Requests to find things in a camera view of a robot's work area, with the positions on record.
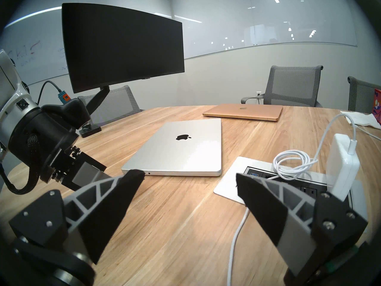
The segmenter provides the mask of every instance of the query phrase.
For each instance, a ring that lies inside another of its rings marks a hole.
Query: gold laptop
[[[204,116],[278,121],[282,105],[271,104],[221,104],[212,108]]]

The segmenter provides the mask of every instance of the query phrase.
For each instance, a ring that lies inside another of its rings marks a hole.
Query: teal connector
[[[65,91],[62,91],[60,94],[58,94],[58,98],[61,100],[62,104],[67,103],[71,99]]]

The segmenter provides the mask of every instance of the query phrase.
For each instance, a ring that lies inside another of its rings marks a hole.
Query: wood grain
[[[102,131],[76,145],[121,175],[122,165],[165,123],[210,119],[202,115],[213,106],[155,108],[103,126]],[[298,149],[314,156],[320,138],[338,110],[284,106],[278,122],[222,118],[222,176],[238,156],[272,162],[281,151]],[[374,135],[381,131],[366,127]],[[323,143],[319,162],[311,170],[325,173],[332,137],[351,136],[344,117],[334,122]],[[361,240],[370,240],[380,223],[381,187],[377,183],[381,142],[357,132],[361,167],[357,179],[366,193],[369,226]],[[28,168],[20,164],[9,179],[17,187],[27,182]],[[146,176],[125,218],[94,269],[95,285],[225,285],[231,240],[245,207],[213,193],[221,177]],[[41,181],[22,196],[4,186],[0,194],[1,225],[8,225],[23,207],[50,189],[63,197],[71,193],[52,181]],[[277,249],[250,215],[238,237],[233,285],[283,285],[287,266]]]

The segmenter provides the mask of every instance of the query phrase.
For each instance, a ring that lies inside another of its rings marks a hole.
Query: white tissue
[[[366,115],[360,112],[340,112],[350,115],[356,125],[372,126],[373,128],[381,129],[381,125],[377,122],[373,114]]]

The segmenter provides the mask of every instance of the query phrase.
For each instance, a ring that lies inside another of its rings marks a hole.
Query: curved monitor
[[[184,72],[178,21],[122,7],[64,3],[62,30],[74,93]]]

